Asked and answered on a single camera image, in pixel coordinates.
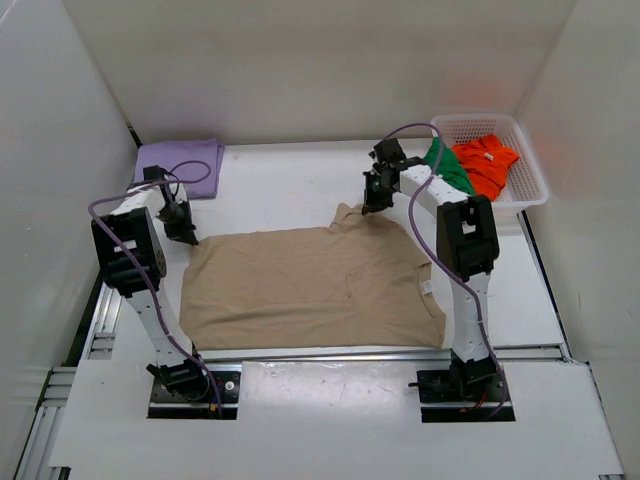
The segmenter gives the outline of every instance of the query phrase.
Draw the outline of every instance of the red-orange shirt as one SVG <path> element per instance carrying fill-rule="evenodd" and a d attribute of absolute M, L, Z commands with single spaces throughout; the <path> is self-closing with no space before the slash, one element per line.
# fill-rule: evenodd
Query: red-orange shirt
<path fill-rule="evenodd" d="M 507 172 L 519 158 L 509 147 L 503 147 L 493 133 L 469 143 L 454 145 L 451 149 L 478 195 L 486 195 L 494 201 L 507 184 Z"/>

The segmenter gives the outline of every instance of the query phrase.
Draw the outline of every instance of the folded purple towel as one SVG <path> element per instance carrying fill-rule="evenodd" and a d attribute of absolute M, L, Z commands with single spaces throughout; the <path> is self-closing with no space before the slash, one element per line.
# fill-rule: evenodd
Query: folded purple towel
<path fill-rule="evenodd" d="M 218 193 L 218 179 L 224 145 L 212 138 L 211 140 L 169 141 L 143 145 L 138 150 L 136 173 L 134 181 L 143 179 L 142 169 L 151 165 L 160 165 L 171 170 L 175 165 L 185 160 L 202 160 L 211 166 L 212 173 L 200 183 L 186 185 L 189 198 L 213 198 Z M 185 165 L 173 172 L 178 178 L 185 180 L 201 177 L 204 172 L 202 165 Z"/>

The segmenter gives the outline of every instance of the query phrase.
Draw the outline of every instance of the white plastic basket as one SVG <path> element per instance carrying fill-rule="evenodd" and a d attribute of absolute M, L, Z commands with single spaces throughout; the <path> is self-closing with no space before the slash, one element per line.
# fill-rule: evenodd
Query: white plastic basket
<path fill-rule="evenodd" d="M 438 127 L 449 147 L 493 133 L 503 145 L 520 155 L 509 169 L 507 186 L 492 203 L 496 216 L 515 215 L 531 205 L 541 205 L 549 198 L 538 159 L 513 117 L 490 113 L 438 115 L 431 123 Z"/>

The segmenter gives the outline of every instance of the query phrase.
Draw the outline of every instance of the clothing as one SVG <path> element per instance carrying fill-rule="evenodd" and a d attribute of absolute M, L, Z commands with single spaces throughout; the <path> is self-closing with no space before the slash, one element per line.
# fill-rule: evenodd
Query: clothing
<path fill-rule="evenodd" d="M 424 157 L 427 165 L 433 168 L 433 164 L 436 163 L 438 157 L 438 150 L 440 149 L 440 138 L 435 137 L 431 143 L 431 148 Z M 473 189 L 473 185 L 469 180 L 469 175 L 462 168 L 458 157 L 453 151 L 445 145 L 442 152 L 442 158 L 438 165 L 438 175 L 442 175 L 442 179 L 451 185 L 453 188 L 460 190 L 461 192 L 468 193 L 469 195 L 475 195 L 476 192 Z"/>
<path fill-rule="evenodd" d="M 452 149 L 469 174 L 476 194 L 486 195 L 491 201 L 506 186 L 509 167 L 519 158 L 511 148 L 503 147 L 494 134 L 454 145 Z"/>
<path fill-rule="evenodd" d="M 144 177 L 142 170 L 151 165 L 160 165 L 171 170 L 174 165 L 185 160 L 202 160 L 211 167 L 211 175 L 202 182 L 185 185 L 187 196 L 194 198 L 213 198 L 218 193 L 218 180 L 222 167 L 224 146 L 215 138 L 210 140 L 168 141 L 143 145 L 138 150 L 134 181 Z M 178 178 L 189 180 L 199 178 L 206 173 L 202 165 L 185 165 L 173 172 Z"/>
<path fill-rule="evenodd" d="M 429 258 L 400 225 L 361 208 L 340 204 L 328 228 L 202 240 L 184 273 L 180 309 L 198 350 L 440 348 L 445 314 L 430 288 L 421 290 Z"/>

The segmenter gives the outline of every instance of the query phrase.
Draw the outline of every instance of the beige cloth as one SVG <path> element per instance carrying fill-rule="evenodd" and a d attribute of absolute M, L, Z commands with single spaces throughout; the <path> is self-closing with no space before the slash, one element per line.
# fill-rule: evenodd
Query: beige cloth
<path fill-rule="evenodd" d="M 404 229 L 340 204 L 329 228 L 208 237 L 184 274 L 180 325 L 199 350 L 441 347 L 445 315 Z"/>

